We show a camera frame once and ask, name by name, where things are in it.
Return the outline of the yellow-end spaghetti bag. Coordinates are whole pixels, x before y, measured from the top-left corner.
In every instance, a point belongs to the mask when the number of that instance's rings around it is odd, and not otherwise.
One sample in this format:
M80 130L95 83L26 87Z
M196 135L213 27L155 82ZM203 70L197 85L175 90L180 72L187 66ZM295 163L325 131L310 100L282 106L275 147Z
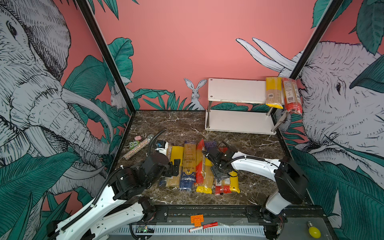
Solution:
M239 187L239 177L237 171L232 171L229 173L230 176L230 191L232 193L240 193L240 187Z

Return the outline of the yellow-top spaghetti bag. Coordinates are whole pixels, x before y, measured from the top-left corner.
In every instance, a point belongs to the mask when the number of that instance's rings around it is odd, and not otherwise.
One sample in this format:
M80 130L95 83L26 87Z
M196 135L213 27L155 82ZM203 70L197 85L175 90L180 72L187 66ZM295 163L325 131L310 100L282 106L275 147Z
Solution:
M282 78L266 78L266 105L270 108L283 109Z

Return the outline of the red double spaghetti bag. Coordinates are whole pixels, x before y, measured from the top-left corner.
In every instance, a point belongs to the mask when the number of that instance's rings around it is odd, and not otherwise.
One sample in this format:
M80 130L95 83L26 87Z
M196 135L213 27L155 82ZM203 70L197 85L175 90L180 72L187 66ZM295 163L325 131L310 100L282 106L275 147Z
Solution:
M297 81L289 78L282 78L284 88L285 108L291 114L303 114L303 107Z

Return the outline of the blue portrait spaghetti bag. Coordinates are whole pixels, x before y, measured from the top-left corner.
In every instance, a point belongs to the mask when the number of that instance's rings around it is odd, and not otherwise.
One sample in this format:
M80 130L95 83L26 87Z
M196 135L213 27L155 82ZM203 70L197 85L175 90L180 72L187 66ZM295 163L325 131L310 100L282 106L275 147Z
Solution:
M205 142L205 149L209 152L211 149L217 148L218 144L216 141L207 141Z

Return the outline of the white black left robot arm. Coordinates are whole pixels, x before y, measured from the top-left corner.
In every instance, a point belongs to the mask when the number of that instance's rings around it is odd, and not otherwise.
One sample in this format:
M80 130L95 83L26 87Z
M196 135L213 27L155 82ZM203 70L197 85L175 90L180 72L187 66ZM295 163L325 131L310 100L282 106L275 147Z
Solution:
M156 216L156 207L141 194L160 177L176 176L180 163L156 152L140 163L118 168L90 203L75 215L47 226L48 239L100 240L124 225L150 222Z

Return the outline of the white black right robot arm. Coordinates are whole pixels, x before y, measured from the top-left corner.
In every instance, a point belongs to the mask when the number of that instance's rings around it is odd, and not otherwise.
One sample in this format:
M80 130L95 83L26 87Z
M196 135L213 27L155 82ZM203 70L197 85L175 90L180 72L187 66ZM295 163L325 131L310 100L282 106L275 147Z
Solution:
M230 177L233 171L246 171L273 180L278 190L270 195L260 209L265 221L273 222L282 217L283 210L289 205L300 205L305 201L309 180L304 171L290 157L282 159L265 159L251 156L234 148L221 152L212 148L203 155L213 166L216 180Z

